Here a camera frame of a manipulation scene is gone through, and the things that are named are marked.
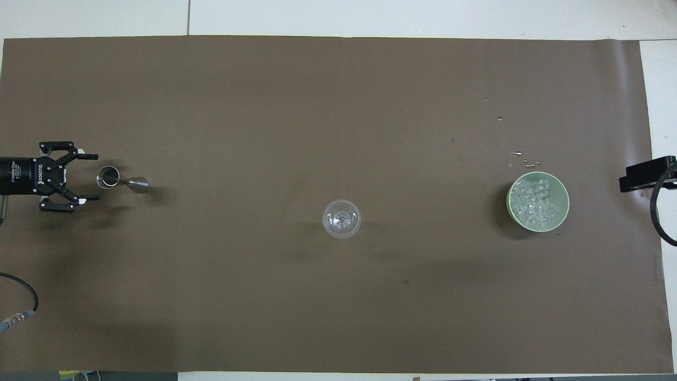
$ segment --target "cocktail jigger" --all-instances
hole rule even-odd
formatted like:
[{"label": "cocktail jigger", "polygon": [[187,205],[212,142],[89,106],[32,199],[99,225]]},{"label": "cocktail jigger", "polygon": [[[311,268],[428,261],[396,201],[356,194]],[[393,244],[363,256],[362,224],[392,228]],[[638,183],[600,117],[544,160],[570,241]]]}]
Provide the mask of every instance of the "cocktail jigger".
[{"label": "cocktail jigger", "polygon": [[107,165],[99,170],[96,175],[96,183],[103,189],[111,189],[113,186],[124,184],[134,193],[148,192],[148,180],[145,177],[124,178],[120,175],[120,171],[112,165]]}]

